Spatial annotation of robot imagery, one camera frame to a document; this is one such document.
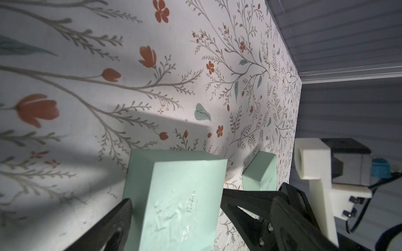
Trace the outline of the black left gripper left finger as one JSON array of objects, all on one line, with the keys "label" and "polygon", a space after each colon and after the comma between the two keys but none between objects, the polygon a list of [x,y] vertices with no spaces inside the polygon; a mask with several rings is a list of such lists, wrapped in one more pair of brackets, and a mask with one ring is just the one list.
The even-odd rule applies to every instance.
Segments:
[{"label": "black left gripper left finger", "polygon": [[128,239],[132,216],[132,201],[125,198],[66,250],[123,251]]}]

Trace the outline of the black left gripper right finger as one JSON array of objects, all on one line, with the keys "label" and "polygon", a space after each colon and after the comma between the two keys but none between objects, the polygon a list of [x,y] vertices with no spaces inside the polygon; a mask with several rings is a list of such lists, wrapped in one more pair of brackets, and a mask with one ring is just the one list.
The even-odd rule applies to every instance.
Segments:
[{"label": "black left gripper right finger", "polygon": [[281,251],[337,251],[336,247],[315,226],[282,198],[271,204],[271,224]]}]

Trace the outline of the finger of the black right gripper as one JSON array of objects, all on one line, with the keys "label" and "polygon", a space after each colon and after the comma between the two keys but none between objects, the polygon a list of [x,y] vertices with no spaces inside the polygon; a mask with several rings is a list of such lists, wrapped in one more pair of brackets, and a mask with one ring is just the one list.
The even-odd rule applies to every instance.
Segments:
[{"label": "finger of the black right gripper", "polygon": [[251,251],[279,250],[271,213],[275,197],[284,199],[301,217],[317,226],[305,193],[288,183],[283,183],[278,191],[223,190],[220,208]]}]

